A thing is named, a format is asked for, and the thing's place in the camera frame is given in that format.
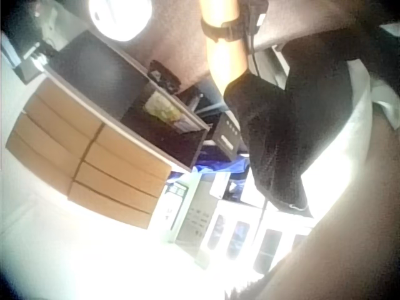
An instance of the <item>skin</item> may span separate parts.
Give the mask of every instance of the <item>skin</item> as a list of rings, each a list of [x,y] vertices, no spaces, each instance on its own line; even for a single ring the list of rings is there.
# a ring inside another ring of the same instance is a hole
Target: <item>skin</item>
[[[237,0],[200,3],[212,26],[239,16]],[[207,57],[222,94],[248,67],[242,41],[207,38]],[[383,298],[400,282],[399,252],[399,134],[375,111],[363,171],[256,299]]]

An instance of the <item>wooden cabinet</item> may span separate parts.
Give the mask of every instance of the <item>wooden cabinet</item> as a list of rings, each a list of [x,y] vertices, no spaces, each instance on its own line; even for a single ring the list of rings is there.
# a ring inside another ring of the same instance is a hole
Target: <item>wooden cabinet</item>
[[[145,229],[171,172],[49,79],[26,104],[6,147],[70,201]]]

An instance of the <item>white surface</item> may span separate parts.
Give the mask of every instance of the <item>white surface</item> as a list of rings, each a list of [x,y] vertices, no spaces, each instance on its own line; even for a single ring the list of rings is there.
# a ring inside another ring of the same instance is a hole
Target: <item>white surface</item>
[[[126,42],[146,27],[151,17],[151,0],[89,0],[89,12],[101,33]]]
[[[1,65],[1,271],[25,298],[223,299],[175,245],[88,211],[40,181],[4,148],[42,78],[24,86]]]

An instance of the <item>white fabric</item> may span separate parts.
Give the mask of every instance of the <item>white fabric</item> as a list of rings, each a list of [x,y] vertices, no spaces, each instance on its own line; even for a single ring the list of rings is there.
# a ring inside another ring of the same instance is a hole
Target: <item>white fabric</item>
[[[342,131],[302,174],[311,214],[320,220],[362,168],[369,149],[373,109],[379,103],[392,124],[400,126],[398,95],[383,81],[369,76],[359,60],[347,62],[354,110]]]

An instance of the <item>wall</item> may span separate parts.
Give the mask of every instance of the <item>wall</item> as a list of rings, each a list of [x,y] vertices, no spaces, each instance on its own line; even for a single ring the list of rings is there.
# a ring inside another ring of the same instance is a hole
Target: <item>wall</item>
[[[25,169],[5,142],[29,86],[2,59],[1,271],[24,298],[223,299],[176,245],[66,200]]]

